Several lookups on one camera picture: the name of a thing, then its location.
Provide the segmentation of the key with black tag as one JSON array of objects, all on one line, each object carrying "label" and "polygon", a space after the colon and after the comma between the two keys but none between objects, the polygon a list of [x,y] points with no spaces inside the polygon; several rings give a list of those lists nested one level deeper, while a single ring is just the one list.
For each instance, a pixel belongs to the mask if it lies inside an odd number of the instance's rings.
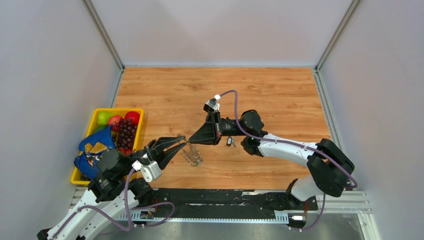
[{"label": "key with black tag", "polygon": [[234,148],[236,147],[236,143],[235,143],[235,139],[233,136],[229,136],[226,140],[226,146],[227,147],[231,147],[233,146]]}]

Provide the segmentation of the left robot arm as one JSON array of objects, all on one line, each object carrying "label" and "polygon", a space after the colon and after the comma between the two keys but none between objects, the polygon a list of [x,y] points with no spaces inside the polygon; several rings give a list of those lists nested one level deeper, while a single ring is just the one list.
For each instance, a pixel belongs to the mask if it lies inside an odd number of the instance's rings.
[{"label": "left robot arm", "polygon": [[39,240],[92,240],[109,223],[123,231],[135,227],[131,218],[123,226],[115,218],[140,206],[153,208],[150,182],[158,179],[171,159],[186,146],[185,136],[160,137],[142,150],[125,154],[115,148],[99,155],[96,176],[73,209],[52,228],[42,229]]}]

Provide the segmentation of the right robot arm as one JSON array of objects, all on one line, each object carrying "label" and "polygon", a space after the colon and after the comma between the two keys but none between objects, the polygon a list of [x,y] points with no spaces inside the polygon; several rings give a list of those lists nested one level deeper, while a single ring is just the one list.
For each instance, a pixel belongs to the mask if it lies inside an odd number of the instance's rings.
[{"label": "right robot arm", "polygon": [[205,123],[189,138],[191,144],[217,145],[222,137],[243,136],[241,146],[250,155],[275,157],[308,168],[310,175],[295,179],[287,188],[286,204],[298,209],[310,197],[326,194],[340,197],[355,169],[352,161],[330,139],[300,142],[275,136],[263,130],[264,123],[254,109],[241,118],[222,118],[209,111]]}]

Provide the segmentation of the purple grape bunch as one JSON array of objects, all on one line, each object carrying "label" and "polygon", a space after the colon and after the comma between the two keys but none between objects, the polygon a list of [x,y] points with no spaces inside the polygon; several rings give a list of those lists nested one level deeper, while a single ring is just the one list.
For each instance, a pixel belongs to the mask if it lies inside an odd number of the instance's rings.
[{"label": "purple grape bunch", "polygon": [[129,118],[121,119],[112,125],[112,140],[116,148],[124,151],[132,151],[137,133],[137,124]]}]

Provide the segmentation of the red apple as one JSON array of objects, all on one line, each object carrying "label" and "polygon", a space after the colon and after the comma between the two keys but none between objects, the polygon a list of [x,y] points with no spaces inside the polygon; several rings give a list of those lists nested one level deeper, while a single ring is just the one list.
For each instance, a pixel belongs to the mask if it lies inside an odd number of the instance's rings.
[{"label": "red apple", "polygon": [[120,115],[113,115],[108,120],[108,126],[112,126],[111,130],[113,132],[119,132],[121,129],[121,123],[124,121],[124,118]]},{"label": "red apple", "polygon": [[128,111],[124,116],[124,119],[127,122],[131,122],[134,125],[139,124],[140,118],[141,118],[141,115],[137,111]]}]

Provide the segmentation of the green pear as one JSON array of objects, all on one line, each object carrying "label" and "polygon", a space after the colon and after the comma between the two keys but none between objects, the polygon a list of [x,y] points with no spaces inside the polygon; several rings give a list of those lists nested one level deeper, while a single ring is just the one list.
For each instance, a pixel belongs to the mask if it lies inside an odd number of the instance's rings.
[{"label": "green pear", "polygon": [[109,120],[113,116],[111,112],[99,111],[97,113],[96,122],[99,126],[108,126]]}]

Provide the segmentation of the blue chip bag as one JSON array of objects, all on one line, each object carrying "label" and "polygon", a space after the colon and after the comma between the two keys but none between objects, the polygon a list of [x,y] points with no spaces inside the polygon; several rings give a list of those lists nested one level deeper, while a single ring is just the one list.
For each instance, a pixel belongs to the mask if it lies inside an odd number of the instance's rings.
[{"label": "blue chip bag", "polygon": [[97,163],[99,156],[108,149],[115,149],[116,144],[112,138],[113,125],[109,125],[83,139],[78,145],[81,152],[73,163],[81,174],[92,180],[98,173]]}]

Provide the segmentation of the yellow plastic bin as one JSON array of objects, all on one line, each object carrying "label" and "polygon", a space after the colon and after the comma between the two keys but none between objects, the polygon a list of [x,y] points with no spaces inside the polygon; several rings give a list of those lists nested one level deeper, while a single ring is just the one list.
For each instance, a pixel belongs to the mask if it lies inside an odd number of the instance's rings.
[{"label": "yellow plastic bin", "polygon": [[[144,110],[141,109],[141,108],[97,108],[92,115],[88,130],[87,130],[86,135],[85,135],[85,138],[88,137],[89,135],[99,131],[99,130],[102,130],[102,129],[108,127],[108,126],[103,126],[103,125],[97,124],[97,114],[100,111],[110,112],[110,113],[113,114],[113,116],[114,115],[122,116],[123,119],[125,117],[125,114],[129,111],[135,111],[135,112],[140,113],[140,120],[139,120],[139,123],[137,125],[137,132],[136,132],[136,135],[135,135],[135,142],[134,142],[133,150],[125,151],[125,150],[118,149],[117,147],[114,148],[114,149],[120,151],[120,153],[129,154],[130,152],[135,152],[135,151],[141,150],[143,148],[142,147],[143,126],[145,124],[145,120],[144,120],[145,115],[144,115]],[[70,178],[70,182],[72,184],[87,186],[90,183],[90,181],[91,181],[91,179],[82,175],[82,173],[76,167],[74,168],[72,176]]]}]

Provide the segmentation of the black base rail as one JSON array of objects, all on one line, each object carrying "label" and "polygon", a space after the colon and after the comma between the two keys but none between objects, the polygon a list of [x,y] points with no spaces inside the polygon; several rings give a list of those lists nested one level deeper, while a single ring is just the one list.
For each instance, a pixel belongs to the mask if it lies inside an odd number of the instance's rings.
[{"label": "black base rail", "polygon": [[311,197],[299,202],[283,190],[158,188],[149,193],[141,207],[171,202],[172,218],[271,220],[276,211],[303,213],[318,210]]}]

